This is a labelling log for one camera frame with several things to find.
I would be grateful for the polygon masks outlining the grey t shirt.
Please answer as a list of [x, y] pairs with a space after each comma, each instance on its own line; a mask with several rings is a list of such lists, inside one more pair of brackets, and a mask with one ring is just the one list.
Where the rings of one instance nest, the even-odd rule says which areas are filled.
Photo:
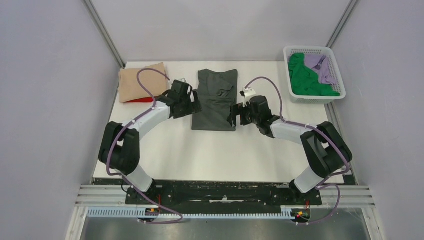
[[231, 108], [237, 103], [238, 71], [199, 70], [198, 98], [202, 111], [192, 116], [194, 131], [234, 132], [237, 122]]

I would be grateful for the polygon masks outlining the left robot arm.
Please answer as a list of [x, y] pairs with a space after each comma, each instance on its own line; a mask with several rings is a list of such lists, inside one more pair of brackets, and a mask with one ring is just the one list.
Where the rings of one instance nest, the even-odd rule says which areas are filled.
[[120, 176], [138, 191], [145, 204], [157, 198], [154, 182], [140, 166], [142, 138], [162, 122], [179, 119], [202, 111], [198, 91], [180, 80], [153, 98], [150, 108], [123, 123], [109, 122], [104, 130], [98, 160], [105, 164], [109, 176]]

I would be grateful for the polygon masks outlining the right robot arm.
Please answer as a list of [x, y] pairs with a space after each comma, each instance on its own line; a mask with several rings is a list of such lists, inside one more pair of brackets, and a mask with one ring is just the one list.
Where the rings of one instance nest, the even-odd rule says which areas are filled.
[[348, 167], [353, 154], [335, 126], [324, 121], [316, 126], [282, 119], [272, 114], [268, 100], [258, 95], [248, 102], [233, 105], [229, 120], [240, 124], [256, 125], [259, 132], [272, 139], [280, 139], [303, 147], [309, 166], [289, 184], [289, 199], [302, 204], [309, 192], [321, 185], [343, 167]]

